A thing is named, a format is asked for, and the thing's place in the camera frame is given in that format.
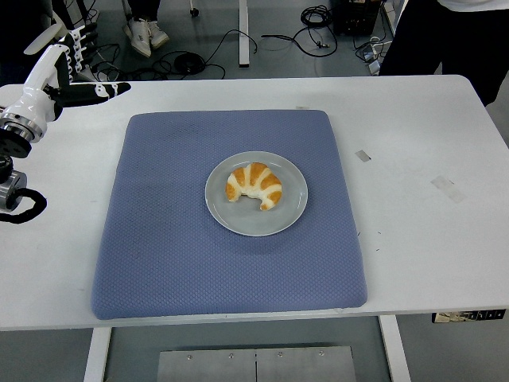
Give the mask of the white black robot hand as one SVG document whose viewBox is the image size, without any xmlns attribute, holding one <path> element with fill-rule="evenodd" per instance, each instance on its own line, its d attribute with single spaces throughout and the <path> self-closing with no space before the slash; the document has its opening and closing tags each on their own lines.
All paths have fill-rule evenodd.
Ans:
<svg viewBox="0 0 509 382">
<path fill-rule="evenodd" d="M 65 107 L 104 103 L 130 90 L 126 82 L 73 82 L 95 51 L 96 24 L 63 33 L 53 24 L 24 50 L 41 53 L 28 75 L 21 97 L 1 113 L 1 151 L 25 158 L 31 145 L 46 134 L 48 124 L 57 120 Z"/>
</svg>

